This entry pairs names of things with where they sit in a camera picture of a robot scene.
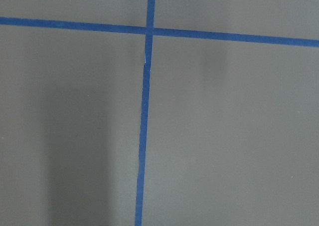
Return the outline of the blue tape strip vertical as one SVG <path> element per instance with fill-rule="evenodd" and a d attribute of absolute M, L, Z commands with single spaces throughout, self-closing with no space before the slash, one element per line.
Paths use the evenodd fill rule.
<path fill-rule="evenodd" d="M 148 0 L 147 4 L 147 21 L 145 31 L 145 63 L 143 68 L 143 85 L 141 101 L 141 123 L 139 135 L 139 154 L 138 154 L 138 174 L 135 206 L 135 223 L 136 226 L 142 225 L 143 220 L 143 200 L 144 200 L 144 183 L 145 183 L 145 165 L 147 151 L 147 133 L 148 133 L 148 112 L 149 112 L 149 95 L 153 51 L 154 35 L 154 16 L 156 0 Z"/>

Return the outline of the blue tape strip horizontal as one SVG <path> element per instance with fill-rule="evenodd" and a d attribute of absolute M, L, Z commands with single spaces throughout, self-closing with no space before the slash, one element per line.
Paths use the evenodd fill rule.
<path fill-rule="evenodd" d="M 99 31 L 99 32 L 116 32 L 116 33 L 129 33 L 129 34 L 141 34 L 141 35 L 144 35 L 147 33 L 147 28 L 142 26 L 113 25 L 113 24 L 85 23 L 85 22 L 73 22 L 73 21 L 15 18 L 15 17 L 1 17 L 0 23 L 1 25 L 72 29 L 72 30 Z M 265 43 L 265 44 L 280 44 L 280 45 L 293 45 L 293 46 L 316 47 L 316 48 L 318 48 L 319 46 L 319 41 L 315 39 L 222 33 L 222 32 L 207 32 L 207 31 L 168 29 L 168 28 L 154 28 L 151 30 L 151 32 L 155 36 L 212 39 L 212 40 L 253 42 L 253 43 Z"/>

